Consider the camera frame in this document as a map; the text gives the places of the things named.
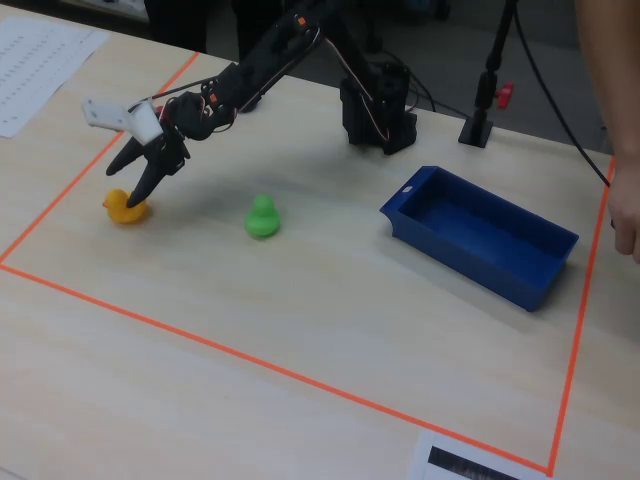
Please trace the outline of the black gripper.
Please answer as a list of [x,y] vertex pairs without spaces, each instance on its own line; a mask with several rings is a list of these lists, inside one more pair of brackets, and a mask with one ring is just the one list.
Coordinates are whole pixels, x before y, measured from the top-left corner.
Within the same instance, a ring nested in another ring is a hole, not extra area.
[[175,163],[191,158],[186,140],[203,141],[225,125],[225,107],[214,111],[199,94],[181,94],[155,108],[163,129],[162,142],[155,149],[147,149],[136,140],[129,139],[106,169],[113,176],[139,157],[145,156],[147,165],[126,206],[136,207],[145,201],[163,178],[170,174]]

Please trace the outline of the bare person hand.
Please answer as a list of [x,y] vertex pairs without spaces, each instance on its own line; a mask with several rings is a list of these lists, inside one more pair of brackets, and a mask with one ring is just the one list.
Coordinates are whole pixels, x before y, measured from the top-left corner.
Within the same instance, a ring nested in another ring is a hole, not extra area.
[[615,248],[639,262],[639,154],[621,155],[609,193],[609,211],[615,229]]

